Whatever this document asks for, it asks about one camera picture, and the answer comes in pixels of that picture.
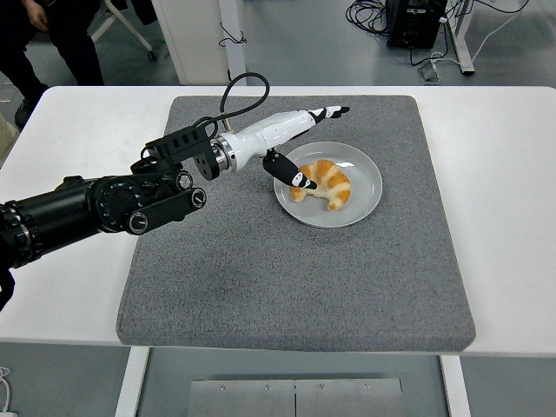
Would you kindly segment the person's hand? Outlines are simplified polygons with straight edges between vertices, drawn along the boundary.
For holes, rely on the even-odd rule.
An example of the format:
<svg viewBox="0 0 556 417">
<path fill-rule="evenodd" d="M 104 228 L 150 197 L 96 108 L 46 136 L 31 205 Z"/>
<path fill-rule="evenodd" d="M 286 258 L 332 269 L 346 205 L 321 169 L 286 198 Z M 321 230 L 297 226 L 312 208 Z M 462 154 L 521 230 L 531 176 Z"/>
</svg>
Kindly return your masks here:
<svg viewBox="0 0 556 417">
<path fill-rule="evenodd" d="M 44 8 L 34 0 L 22 1 L 31 24 L 42 33 L 49 31 L 49 22 Z"/>
</svg>

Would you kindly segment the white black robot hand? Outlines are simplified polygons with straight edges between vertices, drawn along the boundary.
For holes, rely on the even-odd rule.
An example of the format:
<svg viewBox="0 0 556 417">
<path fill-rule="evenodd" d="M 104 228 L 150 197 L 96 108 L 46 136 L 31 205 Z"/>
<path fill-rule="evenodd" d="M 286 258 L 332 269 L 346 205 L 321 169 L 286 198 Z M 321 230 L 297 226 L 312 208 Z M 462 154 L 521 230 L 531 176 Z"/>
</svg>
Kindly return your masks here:
<svg viewBox="0 0 556 417">
<path fill-rule="evenodd" d="M 348 111 L 347 106 L 329 106 L 281 112 L 237 133 L 222 133 L 214 140 L 219 169 L 236 172 L 258 156 L 263 159 L 263 168 L 278 181 L 290 187 L 316 189 L 316 183 L 275 148 L 303 135 L 322 120 L 339 118 Z"/>
</svg>

